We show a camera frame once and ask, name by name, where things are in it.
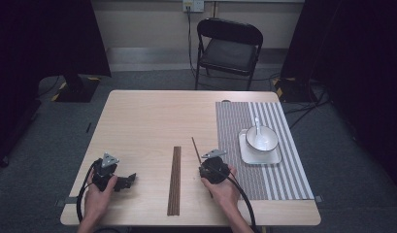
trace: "gray striped placemat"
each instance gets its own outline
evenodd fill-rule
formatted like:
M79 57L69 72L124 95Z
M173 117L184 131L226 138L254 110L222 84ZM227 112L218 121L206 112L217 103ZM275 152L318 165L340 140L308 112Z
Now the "gray striped placemat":
M216 102L218 146L222 159L238 170L237 180L250 200L314 199L280 103ZM261 125L278 135L282 161L272 165L246 164L238 134L259 117Z

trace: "white wall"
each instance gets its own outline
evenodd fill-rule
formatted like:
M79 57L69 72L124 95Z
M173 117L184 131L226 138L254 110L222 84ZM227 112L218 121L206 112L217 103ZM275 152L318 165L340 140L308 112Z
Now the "white wall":
M182 1L93 1L105 48L187 48L188 17ZM247 22L264 35L263 48L287 49L302 3L205 3L204 13L191 14L192 47L198 45L197 23L218 17Z

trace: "gray carpet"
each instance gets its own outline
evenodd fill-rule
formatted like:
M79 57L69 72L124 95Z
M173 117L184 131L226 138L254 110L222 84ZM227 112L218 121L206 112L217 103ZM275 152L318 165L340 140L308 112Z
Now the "gray carpet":
M279 69L257 69L251 90L270 90L265 80ZM40 84L46 92L56 77ZM59 79L57 87L63 82ZM245 81L203 78L202 83L244 90ZM60 223L57 200L69 195L109 93L114 89L193 89L189 70L115 72L100 82L90 103L51 102L56 89L40 97L35 120L0 169L0 232L75 232ZM199 89L217 89L200 85ZM315 86L319 95L322 87ZM283 104L284 111L305 104ZM292 125L304 112L287 114ZM352 140L331 104L320 106L291 129L322 222L315 227L272 227L273 232L397 232L397 188L376 160ZM128 228L118 228L127 232ZM131 232L227 232L227 229L133 228Z

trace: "white plate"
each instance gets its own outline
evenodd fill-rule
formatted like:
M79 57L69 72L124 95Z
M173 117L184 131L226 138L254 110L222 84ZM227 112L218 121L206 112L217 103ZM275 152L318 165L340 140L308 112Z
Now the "white plate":
M254 149L247 142L247 130L243 129L238 134L241 158L247 164L277 164L282 160L280 144L273 150L261 151Z

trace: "wooden chopstick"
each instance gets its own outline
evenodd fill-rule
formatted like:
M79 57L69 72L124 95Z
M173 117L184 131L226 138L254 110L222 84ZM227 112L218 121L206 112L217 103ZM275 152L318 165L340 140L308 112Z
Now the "wooden chopstick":
M181 147L174 147L167 216L180 215Z

